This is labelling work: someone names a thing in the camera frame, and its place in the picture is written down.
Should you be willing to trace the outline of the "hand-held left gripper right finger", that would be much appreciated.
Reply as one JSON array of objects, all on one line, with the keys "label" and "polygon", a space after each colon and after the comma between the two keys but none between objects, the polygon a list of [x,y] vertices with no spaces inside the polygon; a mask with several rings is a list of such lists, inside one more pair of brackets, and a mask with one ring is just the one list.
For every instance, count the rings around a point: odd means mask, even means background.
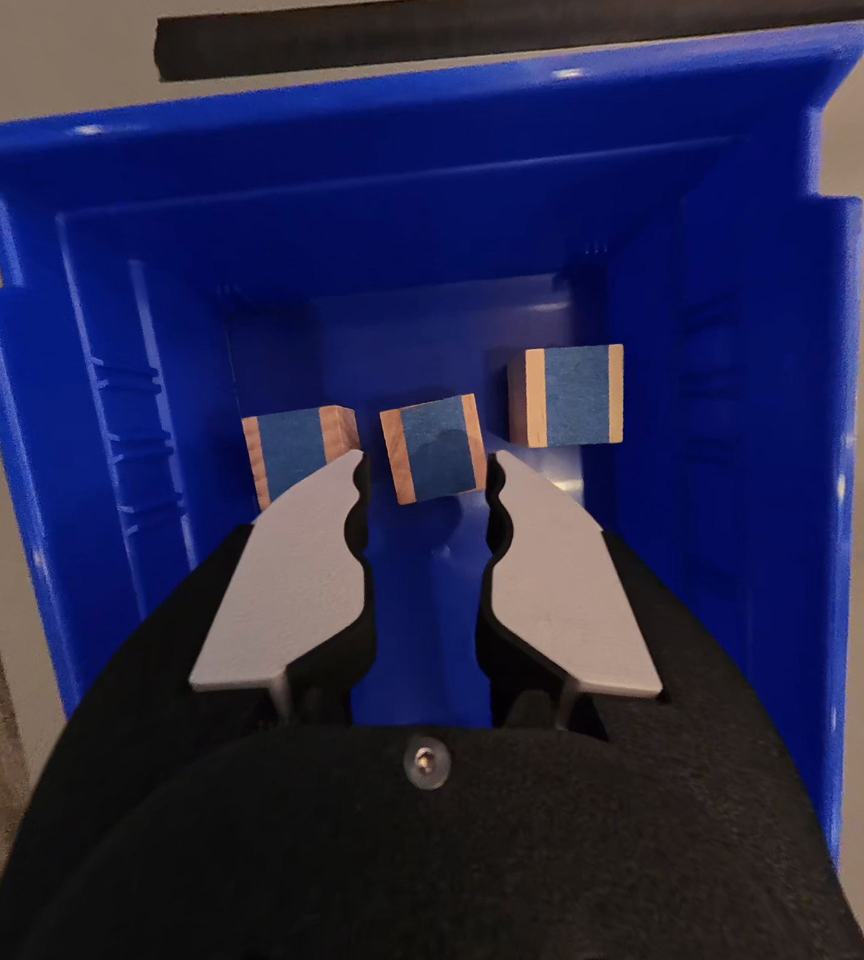
[{"label": "hand-held left gripper right finger", "polygon": [[663,682],[593,516],[506,450],[488,458],[486,503],[477,663],[492,727],[534,719],[589,732],[595,697],[659,698]]}]

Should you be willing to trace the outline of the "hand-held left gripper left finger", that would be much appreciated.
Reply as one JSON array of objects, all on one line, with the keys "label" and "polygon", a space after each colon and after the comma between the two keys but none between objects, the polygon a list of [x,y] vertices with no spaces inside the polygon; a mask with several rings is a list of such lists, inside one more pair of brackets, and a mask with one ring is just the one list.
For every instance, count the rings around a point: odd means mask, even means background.
[{"label": "hand-held left gripper left finger", "polygon": [[189,676],[196,692],[259,690],[289,722],[351,721],[377,648],[366,558],[370,465],[352,450],[253,522]]}]

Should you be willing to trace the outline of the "wooden cube blue taped face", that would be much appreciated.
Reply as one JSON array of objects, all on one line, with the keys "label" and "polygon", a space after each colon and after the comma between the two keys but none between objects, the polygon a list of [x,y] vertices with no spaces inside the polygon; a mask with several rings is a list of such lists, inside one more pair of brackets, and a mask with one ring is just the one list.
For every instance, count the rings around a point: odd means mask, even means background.
[{"label": "wooden cube blue taped face", "polygon": [[620,343],[537,347],[513,356],[510,442],[528,449],[621,443],[624,372]]},{"label": "wooden cube blue taped face", "polygon": [[241,420],[260,511],[350,450],[359,450],[355,412],[328,405]]},{"label": "wooden cube blue taped face", "polygon": [[486,450],[473,393],[382,411],[398,504],[484,491]]}]

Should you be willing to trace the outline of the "blue plastic bin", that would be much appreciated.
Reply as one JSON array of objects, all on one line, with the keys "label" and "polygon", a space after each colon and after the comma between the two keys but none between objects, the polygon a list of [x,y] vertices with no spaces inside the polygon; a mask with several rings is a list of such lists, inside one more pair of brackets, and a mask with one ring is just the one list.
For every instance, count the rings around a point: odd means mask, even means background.
[{"label": "blue plastic bin", "polygon": [[67,715],[257,508],[242,416],[352,408],[370,725],[483,726],[482,494],[398,506],[379,421],[618,342],[625,439],[535,451],[753,685],[842,830],[861,203],[819,192],[864,24],[0,124],[0,450]]}]

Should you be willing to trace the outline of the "black bar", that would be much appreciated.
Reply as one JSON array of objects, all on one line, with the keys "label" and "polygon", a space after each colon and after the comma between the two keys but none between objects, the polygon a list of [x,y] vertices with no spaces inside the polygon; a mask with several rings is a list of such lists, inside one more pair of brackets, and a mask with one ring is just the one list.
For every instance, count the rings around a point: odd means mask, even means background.
[{"label": "black bar", "polygon": [[159,18],[162,82],[654,42],[864,20],[864,1],[358,2]]}]

